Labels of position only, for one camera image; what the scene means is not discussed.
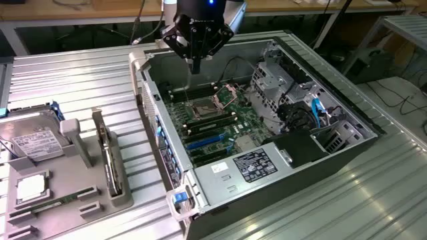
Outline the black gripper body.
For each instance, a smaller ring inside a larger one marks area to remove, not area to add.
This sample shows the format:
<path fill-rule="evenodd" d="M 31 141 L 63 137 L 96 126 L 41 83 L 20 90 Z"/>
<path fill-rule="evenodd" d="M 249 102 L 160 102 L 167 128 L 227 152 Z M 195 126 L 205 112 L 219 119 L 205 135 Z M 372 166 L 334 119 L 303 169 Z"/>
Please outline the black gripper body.
<path fill-rule="evenodd" d="M 224 0 L 179 0 L 176 2 L 173 24 L 184 38 L 191 41 L 193 59 L 196 59 L 196 45 L 204 27 L 225 24 L 225 3 Z"/>

